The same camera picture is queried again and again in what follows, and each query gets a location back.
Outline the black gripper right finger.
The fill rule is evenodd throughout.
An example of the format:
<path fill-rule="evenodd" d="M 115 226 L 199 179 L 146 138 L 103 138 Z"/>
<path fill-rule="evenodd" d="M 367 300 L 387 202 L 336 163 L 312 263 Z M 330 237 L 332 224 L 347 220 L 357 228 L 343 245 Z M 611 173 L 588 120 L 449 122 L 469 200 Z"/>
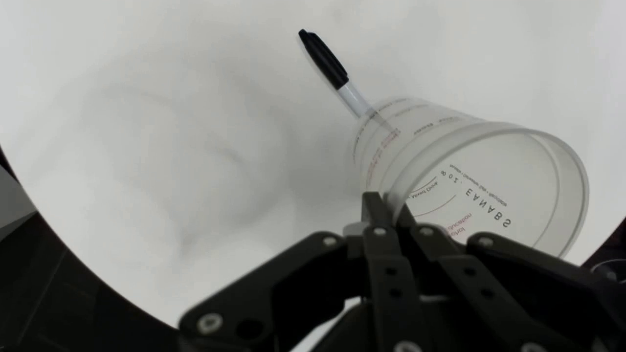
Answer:
<path fill-rule="evenodd" d="M 461 329 L 490 352 L 626 352 L 626 288 L 494 233 L 455 245 L 416 224 L 396 226 L 471 317 Z"/>

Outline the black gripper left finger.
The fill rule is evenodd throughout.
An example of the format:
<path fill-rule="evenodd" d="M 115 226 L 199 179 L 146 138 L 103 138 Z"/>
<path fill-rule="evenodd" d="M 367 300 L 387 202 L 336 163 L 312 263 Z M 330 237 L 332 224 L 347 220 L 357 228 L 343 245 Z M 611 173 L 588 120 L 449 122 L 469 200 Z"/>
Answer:
<path fill-rule="evenodd" d="M 414 226 L 375 194 L 351 237 L 312 233 L 179 319 L 179 352 L 289 352 L 322 323 L 314 352 L 428 352 L 404 243 Z"/>

